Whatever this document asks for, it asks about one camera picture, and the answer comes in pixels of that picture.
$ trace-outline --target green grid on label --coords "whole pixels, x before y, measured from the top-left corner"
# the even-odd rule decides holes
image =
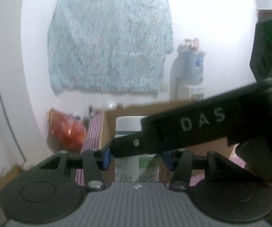
[[[158,163],[156,157],[141,157],[139,158],[139,169],[153,168]]]

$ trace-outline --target white bottle cap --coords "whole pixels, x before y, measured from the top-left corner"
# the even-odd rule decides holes
[[[115,131],[141,131],[140,120],[145,116],[125,116],[116,119]]]

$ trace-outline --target gray ribbed surface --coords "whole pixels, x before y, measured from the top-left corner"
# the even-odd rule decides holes
[[[88,195],[82,206],[62,220],[38,227],[269,227],[265,221],[224,224],[202,214],[185,193],[163,183],[115,183]],[[6,227],[32,227],[10,221]]]

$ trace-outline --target orange plastic bag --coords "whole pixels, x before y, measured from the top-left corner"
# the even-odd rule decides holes
[[[48,125],[49,132],[66,150],[81,151],[87,135],[86,128],[81,121],[51,108]]]

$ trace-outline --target blue speckled cloth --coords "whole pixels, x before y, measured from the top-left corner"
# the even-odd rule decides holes
[[[156,94],[172,51],[168,0],[58,0],[48,30],[51,86],[56,94]]]

